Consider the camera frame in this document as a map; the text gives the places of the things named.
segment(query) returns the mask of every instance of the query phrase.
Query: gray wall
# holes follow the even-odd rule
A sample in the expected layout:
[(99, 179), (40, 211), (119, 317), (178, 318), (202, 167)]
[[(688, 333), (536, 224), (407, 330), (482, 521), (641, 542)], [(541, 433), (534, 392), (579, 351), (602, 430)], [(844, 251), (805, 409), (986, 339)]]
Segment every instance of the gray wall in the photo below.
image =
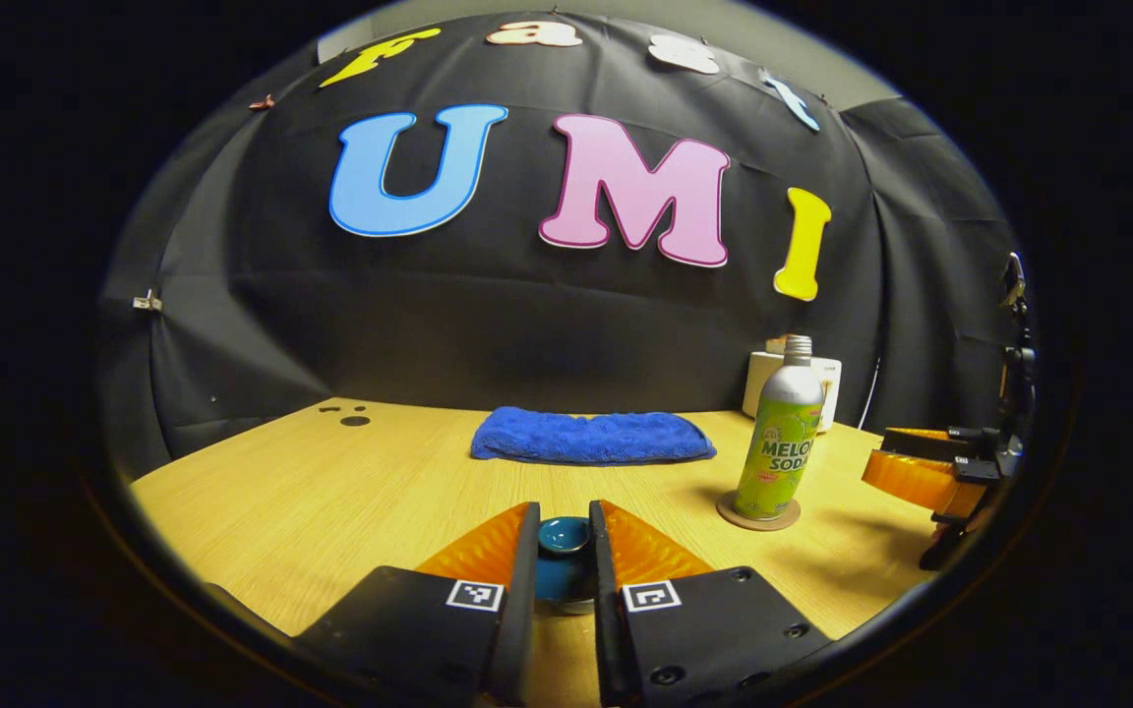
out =
[[(767, 11), (733, 0), (561, 0), (557, 11), (610, 15), (705, 36), (714, 46), (752, 60), (796, 85), (821, 93), (837, 109), (898, 95), (861, 63)], [(552, 0), (401, 0), (324, 37), (323, 58), (407, 28), (510, 10), (552, 10)]]

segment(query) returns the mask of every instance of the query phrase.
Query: metal clip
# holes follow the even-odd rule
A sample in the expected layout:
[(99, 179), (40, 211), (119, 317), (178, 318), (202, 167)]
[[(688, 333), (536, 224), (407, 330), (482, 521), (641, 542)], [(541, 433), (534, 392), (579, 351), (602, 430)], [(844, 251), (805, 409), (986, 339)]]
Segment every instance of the metal clip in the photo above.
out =
[(151, 309), (153, 313), (159, 313), (159, 310), (163, 309), (163, 306), (165, 304), (159, 297), (154, 296), (151, 288), (147, 288), (146, 297), (135, 297), (134, 299), (134, 309)]
[(1025, 273), (1021, 270), (1021, 256), (1016, 251), (1008, 254), (1008, 264), (1003, 268), (1003, 287), (1007, 288), (1008, 295), (999, 301), (999, 308), (1011, 308), (1025, 295)]

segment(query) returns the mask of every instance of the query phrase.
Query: white box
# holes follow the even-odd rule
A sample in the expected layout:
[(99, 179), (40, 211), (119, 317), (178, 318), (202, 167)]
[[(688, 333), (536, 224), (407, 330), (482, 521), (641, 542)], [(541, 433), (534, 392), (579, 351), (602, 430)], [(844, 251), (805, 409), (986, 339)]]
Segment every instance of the white box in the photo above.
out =
[[(746, 376), (746, 395), (742, 398), (742, 412), (751, 418), (759, 411), (759, 391), (764, 389), (768, 377), (781, 368), (786, 357), (783, 353), (751, 351), (750, 369)], [(842, 362), (837, 359), (821, 357), (810, 358), (810, 367), (824, 383), (824, 408), (819, 415), (819, 426), (816, 432), (825, 432), (833, 427), (833, 415), (837, 411), (837, 389), (842, 383)]]

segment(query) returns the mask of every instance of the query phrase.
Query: bottle label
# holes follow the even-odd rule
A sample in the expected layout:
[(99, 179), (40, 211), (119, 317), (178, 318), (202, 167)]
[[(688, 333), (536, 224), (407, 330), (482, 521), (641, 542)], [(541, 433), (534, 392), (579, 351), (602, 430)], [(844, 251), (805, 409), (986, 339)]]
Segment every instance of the bottle label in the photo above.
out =
[(799, 407), (783, 400), (760, 400), (755, 437), (742, 467), (734, 510), (755, 519), (774, 519), (786, 511), (816, 442), (824, 404)]

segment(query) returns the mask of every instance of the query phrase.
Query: blue letter u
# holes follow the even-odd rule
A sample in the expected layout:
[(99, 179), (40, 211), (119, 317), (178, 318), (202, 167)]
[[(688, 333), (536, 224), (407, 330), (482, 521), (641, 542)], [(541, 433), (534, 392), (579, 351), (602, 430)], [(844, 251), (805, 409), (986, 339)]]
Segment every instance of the blue letter u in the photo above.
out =
[(436, 113), (449, 127), (436, 180), (412, 197), (383, 189), (397, 135), (414, 125), (414, 113), (386, 113), (347, 126), (332, 181), (332, 219), (360, 236), (408, 236), (437, 228), (465, 210), (475, 194), (484, 164), (484, 145), (492, 123), (510, 113), (503, 106), (453, 106)]

